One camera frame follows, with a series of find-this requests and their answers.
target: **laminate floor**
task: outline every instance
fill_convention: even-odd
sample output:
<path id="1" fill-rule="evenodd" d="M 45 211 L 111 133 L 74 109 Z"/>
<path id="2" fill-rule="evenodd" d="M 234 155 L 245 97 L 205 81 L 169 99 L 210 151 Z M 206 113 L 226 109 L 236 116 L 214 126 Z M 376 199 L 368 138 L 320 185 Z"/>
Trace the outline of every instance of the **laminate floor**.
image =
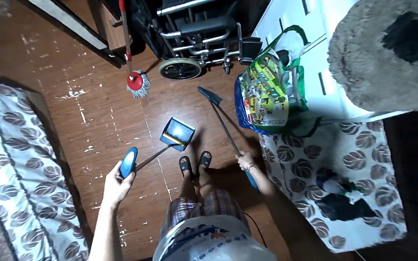
<path id="1" fill-rule="evenodd" d="M 250 187 L 236 164 L 235 154 L 206 98 L 203 86 L 221 96 L 221 107 L 237 122 L 233 84 L 245 67 L 235 64 L 230 75 L 220 66 L 188 81 L 161 77 L 154 54 L 147 48 L 133 57 L 137 69 L 148 71 L 149 94 L 135 99 L 126 86 L 126 68 L 117 69 L 21 5 L 9 1 L 0 15 L 0 79 L 7 78 L 41 92 L 48 104 L 88 223 L 95 227 L 101 205 L 104 177 L 132 146 L 137 162 L 159 151 L 160 134 L 173 116 L 196 128 L 189 148 L 169 149 L 143 168 L 119 209 L 119 231 L 126 260 L 151 257 L 166 209 L 179 195 L 182 174 L 178 158 L 189 155 L 193 167 L 201 151 L 211 151 L 214 175 L 224 184 L 259 226 L 267 246 L 288 260 L 285 242 L 261 197 Z M 94 27 L 86 1 L 64 3 Z M 224 118 L 238 146 L 260 155 L 258 136 L 238 130 Z M 253 237 L 261 241 L 249 220 Z"/>

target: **bracelet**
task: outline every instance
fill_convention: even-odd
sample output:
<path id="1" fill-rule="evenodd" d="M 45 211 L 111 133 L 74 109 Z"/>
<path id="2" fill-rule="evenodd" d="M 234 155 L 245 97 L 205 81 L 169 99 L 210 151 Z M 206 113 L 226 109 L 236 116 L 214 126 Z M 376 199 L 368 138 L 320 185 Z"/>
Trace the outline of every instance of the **bracelet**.
<path id="1" fill-rule="evenodd" d="M 249 171 L 252 167 L 257 166 L 256 163 L 251 162 L 248 166 L 247 166 L 247 170 Z"/>

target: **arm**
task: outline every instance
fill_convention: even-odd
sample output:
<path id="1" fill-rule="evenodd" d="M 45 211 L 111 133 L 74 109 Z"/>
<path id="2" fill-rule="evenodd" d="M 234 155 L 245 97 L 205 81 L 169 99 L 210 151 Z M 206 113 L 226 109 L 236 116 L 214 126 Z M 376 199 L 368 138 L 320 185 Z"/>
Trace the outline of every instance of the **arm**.
<path id="1" fill-rule="evenodd" d="M 241 151 L 236 157 L 241 169 L 248 169 L 270 214 L 296 261 L 336 260 L 312 226 L 283 192 L 254 163 L 250 153 Z"/>
<path id="2" fill-rule="evenodd" d="M 132 172 L 123 179 L 120 176 L 119 161 L 106 176 L 104 195 L 96 221 L 96 228 L 91 246 L 90 261 L 122 261 L 119 230 L 117 228 L 117 210 L 120 202 L 130 190 L 136 173 Z"/>

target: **white furniture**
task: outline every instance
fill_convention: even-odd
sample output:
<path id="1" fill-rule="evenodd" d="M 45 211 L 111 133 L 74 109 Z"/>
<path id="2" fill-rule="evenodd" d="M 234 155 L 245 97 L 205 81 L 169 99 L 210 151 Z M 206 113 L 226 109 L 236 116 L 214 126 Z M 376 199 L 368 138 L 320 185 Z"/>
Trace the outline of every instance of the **white furniture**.
<path id="1" fill-rule="evenodd" d="M 271 0 L 252 36 L 260 37 L 264 49 L 291 25 L 304 29 L 308 44 L 301 56 L 304 66 L 308 118 L 326 122 L 371 122 L 406 111 L 373 112 L 354 105 L 328 71 L 328 44 L 337 24 L 358 0 Z M 278 44 L 288 46 L 292 43 Z"/>

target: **red mop head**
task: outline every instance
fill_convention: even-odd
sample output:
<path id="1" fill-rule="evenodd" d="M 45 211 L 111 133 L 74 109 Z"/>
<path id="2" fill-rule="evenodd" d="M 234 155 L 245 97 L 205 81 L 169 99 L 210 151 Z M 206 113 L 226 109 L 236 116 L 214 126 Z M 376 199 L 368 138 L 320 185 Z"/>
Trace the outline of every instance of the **red mop head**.
<path id="1" fill-rule="evenodd" d="M 133 79 L 130 74 L 127 78 L 127 91 L 133 94 L 135 98 L 142 98 L 148 94 L 149 90 L 149 79 L 146 74 L 143 74 L 142 70 L 133 71 Z"/>

